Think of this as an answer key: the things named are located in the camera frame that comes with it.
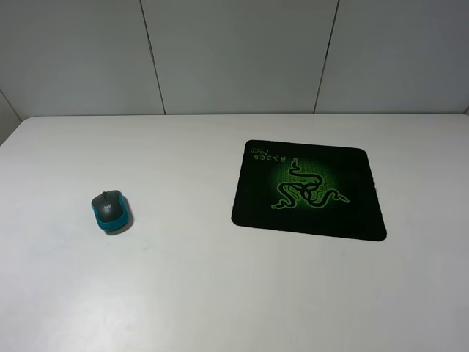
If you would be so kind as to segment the black and teal computer mouse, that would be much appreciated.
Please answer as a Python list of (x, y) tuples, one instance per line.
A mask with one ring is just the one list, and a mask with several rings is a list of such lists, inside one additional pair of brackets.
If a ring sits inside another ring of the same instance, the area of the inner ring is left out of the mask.
[(107, 235), (118, 235), (133, 226), (133, 212), (121, 191), (103, 191), (91, 201), (91, 207), (98, 227)]

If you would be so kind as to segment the black green snake mouse pad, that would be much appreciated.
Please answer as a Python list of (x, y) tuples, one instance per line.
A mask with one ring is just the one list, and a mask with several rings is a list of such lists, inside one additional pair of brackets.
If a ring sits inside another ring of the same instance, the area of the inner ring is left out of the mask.
[(247, 141), (232, 222), (362, 241), (387, 237), (368, 155), (354, 147)]

